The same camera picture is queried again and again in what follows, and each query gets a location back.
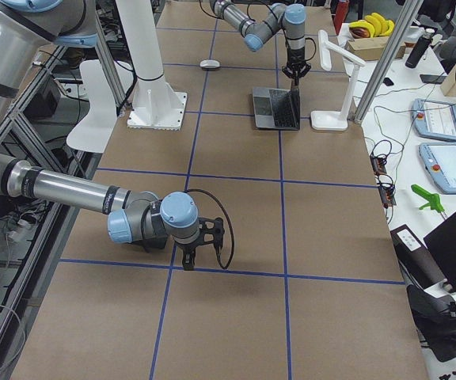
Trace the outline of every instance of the laptop keyboard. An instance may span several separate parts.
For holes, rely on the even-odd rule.
[[[293,108],[287,91],[270,89],[270,102],[274,115],[274,124],[281,128],[295,128]]]

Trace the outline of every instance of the computer mouse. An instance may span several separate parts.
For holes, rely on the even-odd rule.
[[[219,61],[216,61],[215,59],[204,59],[199,63],[199,66],[204,70],[214,70],[218,69],[221,65],[219,64]]]

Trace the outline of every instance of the blue grid line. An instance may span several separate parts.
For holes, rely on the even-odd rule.
[[[232,177],[232,176],[216,176],[213,174],[186,174],[186,173],[167,173],[155,172],[152,170],[137,170],[137,169],[115,169],[115,168],[98,168],[97,170],[104,172],[121,172],[121,173],[140,173],[140,174],[160,174],[163,176],[179,176],[179,177],[193,177],[193,178],[214,178],[219,180],[236,180],[236,181],[259,181],[259,182],[273,182],[284,184],[310,184],[316,186],[337,186],[344,188],[378,188],[375,184],[341,184],[336,182],[319,182],[313,180],[277,180],[272,178],[258,178],[258,177]]]
[[[217,27],[218,27],[218,20],[215,21],[214,32],[212,33],[212,42],[211,42],[211,50],[209,51],[209,58],[212,57],[212,50],[214,48],[214,41],[215,41],[215,30],[217,29]],[[198,120],[196,121],[195,137],[193,138],[193,144],[192,144],[192,148],[191,148],[191,157],[189,158],[188,174],[186,175],[186,181],[185,181],[185,184],[184,184],[184,190],[186,190],[188,188],[189,177],[191,175],[191,167],[192,167],[192,162],[193,162],[193,158],[194,158],[194,155],[195,155],[196,138],[198,136],[198,130],[199,130],[199,127],[200,127],[200,119],[202,117],[201,110],[202,110],[202,107],[203,107],[203,100],[205,99],[205,89],[207,88],[208,76],[209,76],[209,73],[206,72],[205,73],[205,80],[203,81],[202,98],[201,98],[200,103],[199,103],[200,114],[198,115]],[[175,261],[175,252],[176,252],[176,250],[177,250],[177,246],[175,245],[173,247],[172,258],[170,259],[168,278],[166,280],[165,296],[163,297],[163,304],[161,306],[159,327],[158,327],[158,333],[156,334],[156,342],[154,344],[154,354],[153,354],[153,359],[152,359],[152,366],[150,368],[150,373],[149,373],[149,380],[153,380],[154,379],[154,370],[155,370],[155,367],[156,367],[156,360],[158,358],[159,343],[160,343],[161,337],[162,337],[162,326],[163,326],[163,321],[165,319],[166,303],[168,301],[168,294],[169,294],[170,284],[172,282],[172,274],[173,274],[173,268],[174,268],[173,262]]]
[[[117,169],[117,168],[97,168],[101,172],[119,172],[119,173],[137,173],[137,174],[159,174],[162,176],[177,176],[186,177],[185,173],[173,173],[173,172],[159,172],[153,170],[137,170],[137,169]]]
[[[174,270],[182,271],[182,267],[173,267]],[[227,275],[243,275],[243,276],[263,276],[263,277],[277,277],[284,278],[283,273],[272,273],[272,272],[254,272],[254,271],[232,271],[230,269],[221,269],[221,268],[198,268],[195,267],[195,272],[204,272],[204,273],[224,273]]]
[[[59,259],[61,263],[71,264],[87,264],[87,265],[108,265],[114,267],[129,267],[129,268],[149,268],[149,269],[172,269],[173,271],[183,271],[183,268],[177,265],[163,265],[163,264],[142,264],[121,261],[106,261],[106,260],[85,260],[85,259]],[[332,277],[327,275],[294,275],[288,273],[275,273],[275,272],[256,272],[256,271],[240,271],[240,270],[224,270],[221,268],[201,268],[195,267],[196,272],[204,273],[220,273],[226,275],[242,275],[242,276],[262,276],[274,278],[288,278],[288,279],[307,279],[313,281],[331,281],[335,283],[372,283],[377,285],[405,285],[403,281],[394,281],[390,279],[354,279],[350,277]]]
[[[105,261],[105,260],[84,260],[84,259],[59,259],[62,263],[75,263],[75,264],[92,264],[92,265],[112,265],[116,267],[132,267],[132,268],[152,268],[152,269],[169,269],[169,265],[160,264],[141,264],[141,263],[126,263],[120,261]]]
[[[154,342],[154,351],[152,354],[152,364],[150,365],[149,380],[153,380],[154,371],[156,370],[156,361],[158,359],[159,343],[162,339],[163,322],[165,321],[166,303],[168,301],[170,284],[172,282],[173,262],[175,261],[176,250],[177,250],[177,246],[175,245],[173,247],[173,251],[172,251],[172,258],[170,259],[170,265],[167,267],[168,276],[166,277],[165,294],[163,295],[163,303],[161,304],[161,313],[159,314],[158,331],[156,332],[156,341]]]
[[[248,113],[232,113],[232,112],[216,112],[216,111],[200,111],[199,113],[201,113],[202,115],[254,117],[254,114],[248,114]]]
[[[197,64],[193,63],[173,63],[173,62],[167,62],[163,63],[163,66],[179,66],[179,67],[198,67]],[[266,70],[266,71],[277,71],[277,74],[280,72],[279,68],[274,68],[271,69],[269,67],[246,67],[246,66],[221,66],[223,69],[232,69],[232,70]],[[315,70],[311,69],[309,71],[310,73],[321,73],[321,74],[346,74],[345,71],[324,71],[324,70]]]
[[[275,84],[279,88],[279,54],[277,48],[277,38],[275,43]],[[284,202],[284,168],[283,168],[283,144],[282,133],[278,132],[279,144],[279,182],[281,195],[281,224],[283,226],[283,270],[284,270],[284,311],[286,319],[286,353],[287,353],[287,370],[288,380],[293,379],[293,365],[291,361],[291,321],[290,321],[290,290],[288,286],[288,258],[287,258],[287,235],[286,235],[286,208]]]
[[[311,279],[319,281],[333,281],[338,283],[376,283],[382,285],[405,285],[404,281],[390,279],[352,279],[348,277],[329,277],[323,275],[287,275],[290,279]]]
[[[156,27],[157,30],[177,30],[178,32],[187,32],[187,31],[191,31],[191,32],[214,32],[214,29],[209,29],[209,28],[206,28],[206,29],[202,29],[202,28],[174,28],[174,27],[165,27],[165,26],[157,26]],[[237,34],[240,34],[239,31],[237,30],[216,30],[217,33],[237,33]],[[279,36],[282,36],[283,35],[283,32],[281,31],[278,31],[276,33],[276,35],[279,35]],[[306,33],[304,34],[304,36],[306,37],[315,37],[317,36],[317,33]],[[328,34],[329,37],[337,37],[337,34]]]

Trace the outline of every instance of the black chair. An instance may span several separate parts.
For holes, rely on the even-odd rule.
[[[395,0],[399,6],[404,5],[406,0]],[[434,22],[443,22],[451,13],[450,20],[455,13],[456,0],[424,0],[418,10],[418,16],[428,16]]]

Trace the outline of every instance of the black water bottle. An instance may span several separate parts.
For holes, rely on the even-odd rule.
[[[405,65],[407,67],[411,67],[412,69],[416,67],[421,57],[424,56],[424,53],[427,50],[428,46],[431,44],[434,32],[434,29],[425,29],[424,34],[418,39],[415,47],[411,50],[411,54],[409,54],[408,60],[405,61]]]

